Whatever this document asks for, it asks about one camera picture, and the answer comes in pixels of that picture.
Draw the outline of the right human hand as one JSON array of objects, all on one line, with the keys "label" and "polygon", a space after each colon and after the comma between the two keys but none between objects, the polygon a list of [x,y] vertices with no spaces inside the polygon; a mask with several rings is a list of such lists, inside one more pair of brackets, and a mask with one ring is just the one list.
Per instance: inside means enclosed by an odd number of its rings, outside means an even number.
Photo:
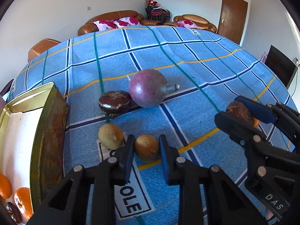
[{"label": "right human hand", "polygon": [[273,212],[271,212],[270,210],[266,209],[265,211],[265,218],[267,221],[269,221],[272,217],[273,217]]}]

